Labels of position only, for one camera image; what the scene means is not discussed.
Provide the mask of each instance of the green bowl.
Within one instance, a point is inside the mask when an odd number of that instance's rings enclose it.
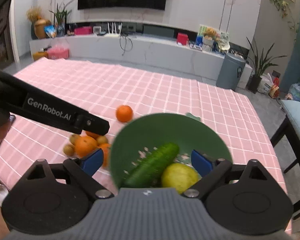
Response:
[[[145,152],[146,147],[151,152],[168,142],[178,144],[181,154],[190,156],[195,149],[232,162],[226,144],[205,124],[180,114],[145,115],[126,125],[112,144],[110,173],[114,184],[120,188],[126,172],[135,168],[132,162],[138,163],[139,151]]]

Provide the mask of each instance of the checkered tablecloth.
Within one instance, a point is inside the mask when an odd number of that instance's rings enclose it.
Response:
[[[110,142],[125,125],[115,119],[119,105],[131,106],[134,118],[190,112],[220,135],[234,163],[258,159],[286,191],[268,135],[244,95],[196,80],[88,61],[42,58],[15,76],[108,120]],[[17,116],[0,148],[0,179],[11,188],[35,160],[63,162],[62,148],[69,136],[68,132]],[[100,169],[93,177],[116,192],[108,171]]]

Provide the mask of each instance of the cucumber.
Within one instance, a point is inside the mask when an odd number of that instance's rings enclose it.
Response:
[[[144,158],[140,164],[132,170],[122,187],[143,188],[150,187],[154,180],[159,179],[163,171],[179,154],[179,146],[175,143],[167,143]]]

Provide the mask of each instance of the gray trash can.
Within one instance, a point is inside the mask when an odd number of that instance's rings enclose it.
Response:
[[[217,79],[216,86],[224,89],[236,89],[246,61],[231,53],[227,53]]]

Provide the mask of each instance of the brown vase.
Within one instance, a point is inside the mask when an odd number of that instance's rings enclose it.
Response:
[[[248,89],[252,92],[252,93],[256,93],[258,90],[258,86],[260,84],[261,81],[261,77],[257,77],[256,75],[253,75],[251,78],[251,82],[250,85],[248,86]]]
[[[51,21],[49,20],[40,19],[36,21],[36,23],[34,24],[34,33],[38,37],[38,39],[48,38],[46,32],[44,31],[44,28],[49,25],[51,25]]]

